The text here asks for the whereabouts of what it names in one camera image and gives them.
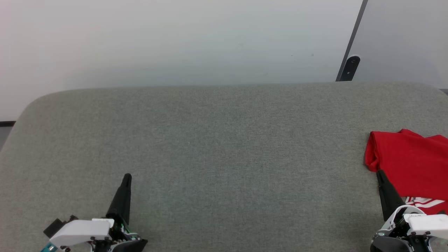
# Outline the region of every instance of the gray fabric surface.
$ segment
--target gray fabric surface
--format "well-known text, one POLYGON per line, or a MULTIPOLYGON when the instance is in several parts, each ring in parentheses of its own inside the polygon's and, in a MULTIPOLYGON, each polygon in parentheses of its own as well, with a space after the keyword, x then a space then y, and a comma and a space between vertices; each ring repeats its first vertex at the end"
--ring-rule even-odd
POLYGON ((6 139, 8 138, 9 133, 11 132, 12 127, 0 127, 0 150, 3 147, 6 139))
POLYGON ((45 96, 0 152, 2 251, 107 211, 124 173, 145 251, 367 251, 382 224, 369 132, 448 136, 416 83, 153 87, 45 96))

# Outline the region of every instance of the white stripe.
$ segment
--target white stripe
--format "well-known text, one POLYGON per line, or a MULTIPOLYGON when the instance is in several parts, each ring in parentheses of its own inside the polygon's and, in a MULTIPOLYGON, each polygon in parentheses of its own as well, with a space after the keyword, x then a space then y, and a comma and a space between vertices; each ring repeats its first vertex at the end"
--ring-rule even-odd
POLYGON ((416 197, 414 199, 414 202, 424 204, 424 203, 426 203, 426 202, 428 202, 430 200, 432 200, 432 199, 416 197))
POLYGON ((444 200, 434 200, 434 201, 431 201, 431 202, 429 202, 427 204, 416 203, 415 206, 416 207, 421 207, 421 208, 430 208, 430 207, 433 207, 433 206, 438 205, 438 204, 443 203, 443 202, 445 202, 445 201, 444 200))

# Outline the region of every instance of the red cloth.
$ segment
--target red cloth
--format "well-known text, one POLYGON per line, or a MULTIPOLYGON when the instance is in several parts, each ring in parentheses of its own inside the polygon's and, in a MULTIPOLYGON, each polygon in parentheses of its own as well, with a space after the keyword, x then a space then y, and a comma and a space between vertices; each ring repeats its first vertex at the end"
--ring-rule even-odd
MULTIPOLYGON (((402 197, 448 201, 448 139, 441 135, 424 138, 405 129, 372 131, 365 160, 369 170, 384 170, 402 197)), ((441 204, 422 210, 436 214, 445 209, 448 213, 448 203, 441 204)))

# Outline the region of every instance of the white wall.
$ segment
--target white wall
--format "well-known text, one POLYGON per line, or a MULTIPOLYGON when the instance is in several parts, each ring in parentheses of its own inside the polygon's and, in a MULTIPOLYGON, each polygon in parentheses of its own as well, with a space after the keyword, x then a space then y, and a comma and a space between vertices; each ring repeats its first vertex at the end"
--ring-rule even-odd
POLYGON ((0 121, 88 87, 334 81, 362 0, 0 0, 0 121))
POLYGON ((414 81, 448 88, 448 1, 369 0, 349 57, 354 81, 414 81))

